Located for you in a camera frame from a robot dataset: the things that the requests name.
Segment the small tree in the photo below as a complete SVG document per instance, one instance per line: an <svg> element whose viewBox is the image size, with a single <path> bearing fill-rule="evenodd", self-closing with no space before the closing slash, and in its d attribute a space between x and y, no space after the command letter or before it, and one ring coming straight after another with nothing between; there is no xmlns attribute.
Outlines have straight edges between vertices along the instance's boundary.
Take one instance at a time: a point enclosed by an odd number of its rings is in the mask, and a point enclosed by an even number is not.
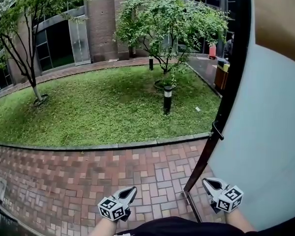
<svg viewBox="0 0 295 236"><path fill-rule="evenodd" d="M164 74L186 62L200 38L215 44L224 38L227 16L202 2L189 0L125 0L118 19L116 37L130 47L144 49L160 63ZM178 40L184 43L175 54ZM177 62L170 64L172 58Z"/></svg>
<svg viewBox="0 0 295 236"><path fill-rule="evenodd" d="M63 12L64 8L68 2L78 1L81 0L0 0L0 41L9 58L15 61L21 74L29 80L38 101L42 101L42 97L36 87L34 57L39 22L44 15L54 16L61 13L69 19L70 16ZM20 36L20 23L25 23L28 39ZM21 48L17 48L18 42L21 43Z"/></svg>

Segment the black bollard light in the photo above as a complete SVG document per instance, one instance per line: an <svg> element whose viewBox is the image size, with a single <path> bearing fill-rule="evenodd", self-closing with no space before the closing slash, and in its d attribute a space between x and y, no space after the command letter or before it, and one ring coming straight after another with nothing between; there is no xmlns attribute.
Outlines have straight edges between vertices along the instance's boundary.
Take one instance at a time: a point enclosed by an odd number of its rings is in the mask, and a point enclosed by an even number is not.
<svg viewBox="0 0 295 236"><path fill-rule="evenodd" d="M172 86L164 87L164 114L168 115L171 111L172 106Z"/></svg>
<svg viewBox="0 0 295 236"><path fill-rule="evenodd" d="M153 57L149 57L148 63L150 71L153 71Z"/></svg>

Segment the red object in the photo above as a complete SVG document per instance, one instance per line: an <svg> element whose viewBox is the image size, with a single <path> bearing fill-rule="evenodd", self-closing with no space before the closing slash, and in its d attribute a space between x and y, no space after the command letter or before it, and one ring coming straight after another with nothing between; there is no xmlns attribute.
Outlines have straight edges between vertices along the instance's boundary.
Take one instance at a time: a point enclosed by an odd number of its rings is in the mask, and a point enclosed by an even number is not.
<svg viewBox="0 0 295 236"><path fill-rule="evenodd" d="M210 46L208 57L209 57L209 59L216 59L216 46L215 45Z"/></svg>

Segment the building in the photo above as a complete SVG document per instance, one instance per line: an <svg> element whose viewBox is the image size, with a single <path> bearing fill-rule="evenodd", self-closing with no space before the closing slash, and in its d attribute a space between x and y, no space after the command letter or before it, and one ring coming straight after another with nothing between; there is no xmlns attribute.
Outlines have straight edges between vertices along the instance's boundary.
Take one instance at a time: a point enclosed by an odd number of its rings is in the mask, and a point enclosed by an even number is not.
<svg viewBox="0 0 295 236"><path fill-rule="evenodd" d="M38 36L36 41L35 74L36 76L55 71L55 69L65 69L81 64L99 62L110 59L129 59L134 56L146 56L143 50L131 50L126 45L114 41L116 30L116 19L120 10L120 2L123 0L92 0L82 1L78 9L67 11L75 17L87 17L82 24L68 21L60 15L44 18L38 25ZM234 0L204 0L204 2L223 11L230 10L230 29L227 39L234 31L232 22ZM27 39L27 29L25 25L19 25L19 34ZM208 45L202 39L203 47L200 53L208 54ZM223 55L223 43L219 41L217 54ZM4 59L5 51L0 50L0 60ZM8 60L6 68L0 69L0 91L12 87L18 83L25 82L14 64Z"/></svg>

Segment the grass lawn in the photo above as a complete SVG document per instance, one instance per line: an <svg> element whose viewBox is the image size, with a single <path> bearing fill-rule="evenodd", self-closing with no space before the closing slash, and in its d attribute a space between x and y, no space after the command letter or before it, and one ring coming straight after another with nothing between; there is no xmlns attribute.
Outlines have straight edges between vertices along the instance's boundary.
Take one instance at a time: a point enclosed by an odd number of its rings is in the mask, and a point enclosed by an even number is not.
<svg viewBox="0 0 295 236"><path fill-rule="evenodd" d="M210 130L220 99L191 70L177 75L172 110L163 114L156 67L125 67L38 85L49 100L39 108L31 88L0 99L0 142L99 145L169 138Z"/></svg>

